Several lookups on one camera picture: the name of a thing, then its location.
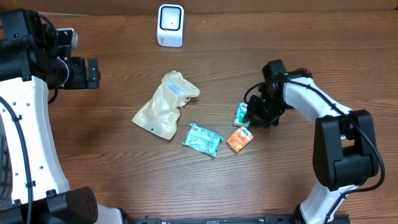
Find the jar with dark red lid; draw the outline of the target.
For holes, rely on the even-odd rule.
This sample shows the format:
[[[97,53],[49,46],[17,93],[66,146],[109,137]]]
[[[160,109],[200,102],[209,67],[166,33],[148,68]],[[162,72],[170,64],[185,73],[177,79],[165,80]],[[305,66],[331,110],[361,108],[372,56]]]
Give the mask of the jar with dark red lid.
[[[313,78],[312,73],[306,68],[298,68],[294,72],[301,75],[302,77]]]

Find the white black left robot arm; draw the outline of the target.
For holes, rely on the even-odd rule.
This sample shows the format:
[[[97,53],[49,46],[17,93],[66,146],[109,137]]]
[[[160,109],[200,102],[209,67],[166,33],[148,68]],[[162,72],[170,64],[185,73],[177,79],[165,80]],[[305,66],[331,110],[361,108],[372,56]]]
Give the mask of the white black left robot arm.
[[[50,90],[99,87],[97,59],[72,56],[75,30],[35,11],[4,12],[1,28],[1,222],[128,223],[89,187],[70,188],[49,121]]]

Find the green wet wipes pack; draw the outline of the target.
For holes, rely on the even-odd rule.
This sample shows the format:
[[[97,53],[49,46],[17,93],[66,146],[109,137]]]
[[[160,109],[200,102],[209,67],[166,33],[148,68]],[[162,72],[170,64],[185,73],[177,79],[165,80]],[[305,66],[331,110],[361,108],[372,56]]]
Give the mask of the green wet wipes pack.
[[[222,141],[223,137],[219,134],[191,123],[190,130],[187,132],[186,139],[182,142],[182,145],[208,154],[211,157],[216,157],[218,146]]]

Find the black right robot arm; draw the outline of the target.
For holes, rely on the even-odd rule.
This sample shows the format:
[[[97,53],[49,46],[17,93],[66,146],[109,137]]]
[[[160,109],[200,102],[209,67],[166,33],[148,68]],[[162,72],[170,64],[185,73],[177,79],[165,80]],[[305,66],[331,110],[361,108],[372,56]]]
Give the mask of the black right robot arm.
[[[382,185],[386,169],[377,149],[372,115],[352,110],[328,96],[305,68],[286,70],[273,60],[262,68],[259,96],[246,92],[244,121],[255,127],[277,126],[286,110],[299,111],[315,128],[312,164],[317,178],[308,197],[292,214],[266,214],[260,223],[350,223],[336,211],[353,193]]]

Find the beige paper pouch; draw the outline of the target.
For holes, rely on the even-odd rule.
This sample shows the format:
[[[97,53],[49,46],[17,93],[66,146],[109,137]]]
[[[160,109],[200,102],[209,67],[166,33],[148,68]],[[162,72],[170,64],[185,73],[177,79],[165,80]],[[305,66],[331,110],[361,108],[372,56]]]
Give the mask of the beige paper pouch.
[[[180,108],[198,97],[200,90],[180,72],[166,73],[152,98],[134,115],[132,122],[158,137],[170,140],[177,131]]]

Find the orange Kleenex tissue pack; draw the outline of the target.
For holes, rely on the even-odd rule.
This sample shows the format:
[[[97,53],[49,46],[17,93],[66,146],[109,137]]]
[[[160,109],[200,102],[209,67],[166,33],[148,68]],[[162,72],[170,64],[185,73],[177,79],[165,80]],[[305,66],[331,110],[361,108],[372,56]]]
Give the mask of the orange Kleenex tissue pack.
[[[239,153],[253,139],[253,134],[245,126],[241,126],[235,130],[226,142],[235,153]]]

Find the teal Kleenex tissue pack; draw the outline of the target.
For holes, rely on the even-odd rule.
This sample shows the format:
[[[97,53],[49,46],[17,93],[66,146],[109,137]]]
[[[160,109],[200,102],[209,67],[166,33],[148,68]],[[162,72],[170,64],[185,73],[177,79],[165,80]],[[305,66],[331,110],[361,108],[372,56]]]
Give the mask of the teal Kleenex tissue pack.
[[[245,117],[245,115],[247,113],[247,106],[248,105],[246,103],[239,102],[239,104],[237,106],[237,109],[236,109],[236,112],[235,112],[234,119],[233,119],[233,125],[238,126],[238,127],[240,127],[240,126],[244,126],[246,128],[249,127],[249,123],[250,122],[249,121],[247,121],[247,122],[243,121],[243,119],[244,119],[244,117]]]

